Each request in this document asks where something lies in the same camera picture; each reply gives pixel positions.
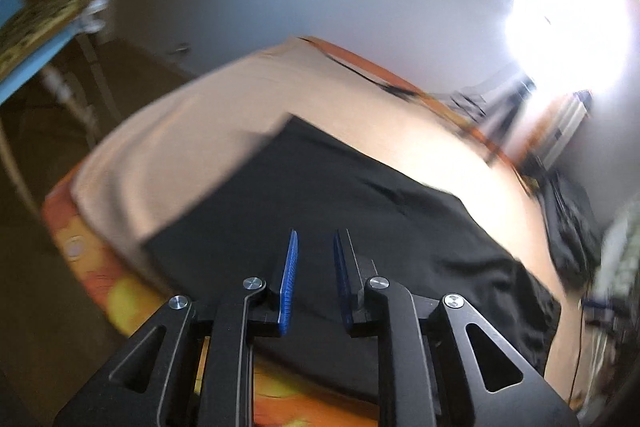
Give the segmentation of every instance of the floor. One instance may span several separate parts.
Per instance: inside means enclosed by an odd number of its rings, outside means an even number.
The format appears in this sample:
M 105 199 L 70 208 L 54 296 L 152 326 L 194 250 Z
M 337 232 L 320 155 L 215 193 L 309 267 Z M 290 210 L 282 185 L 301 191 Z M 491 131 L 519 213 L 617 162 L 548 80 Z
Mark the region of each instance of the floor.
M 115 126 L 73 46 L 59 64 L 95 105 L 100 130 Z M 180 86 L 183 76 L 131 46 L 98 50 L 119 110 L 128 116 Z M 32 81 L 0 107 L 16 159 L 37 201 L 87 153 L 84 132 Z M 73 278 L 46 230 L 21 206 L 0 169 L 0 369 L 44 426 L 123 338 Z

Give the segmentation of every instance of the silver screw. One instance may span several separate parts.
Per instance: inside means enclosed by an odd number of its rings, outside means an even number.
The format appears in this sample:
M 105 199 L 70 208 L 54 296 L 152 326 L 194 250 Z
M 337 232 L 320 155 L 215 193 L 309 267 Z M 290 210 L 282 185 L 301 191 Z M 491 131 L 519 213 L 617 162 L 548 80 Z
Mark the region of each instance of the silver screw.
M 444 296 L 444 303 L 449 308 L 458 309 L 458 308 L 462 308 L 462 306 L 465 303 L 465 299 L 460 295 L 458 295 L 457 293 L 450 293 Z
M 262 286 L 262 279 L 259 277 L 247 277 L 242 281 L 242 286 L 244 286 L 245 290 L 257 290 Z
M 369 279 L 369 286 L 376 290 L 383 290 L 389 286 L 389 281 L 384 277 L 372 277 Z
M 189 299 L 184 295 L 176 295 L 169 299 L 169 308 L 173 308 L 174 310 L 181 310 L 187 304 L 189 304 Z

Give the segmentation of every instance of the black fabric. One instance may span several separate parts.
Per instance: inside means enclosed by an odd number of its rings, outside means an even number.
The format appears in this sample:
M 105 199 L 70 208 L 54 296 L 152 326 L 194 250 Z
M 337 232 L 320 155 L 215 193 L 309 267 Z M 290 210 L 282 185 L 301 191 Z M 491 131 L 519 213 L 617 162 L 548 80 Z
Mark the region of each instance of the black fabric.
M 584 188 L 559 171 L 546 174 L 538 183 L 551 260 L 562 284 L 580 289 L 600 266 L 602 231 L 589 197 Z
M 334 389 L 375 401 L 376 341 L 350 339 L 340 323 L 334 231 L 356 253 L 416 295 L 459 293 L 543 372 L 560 306 L 471 218 L 462 202 L 424 187 L 299 118 L 218 190 L 148 241 L 176 287 L 219 298 L 268 273 L 298 230 L 300 255 L 289 333 L 258 348 Z

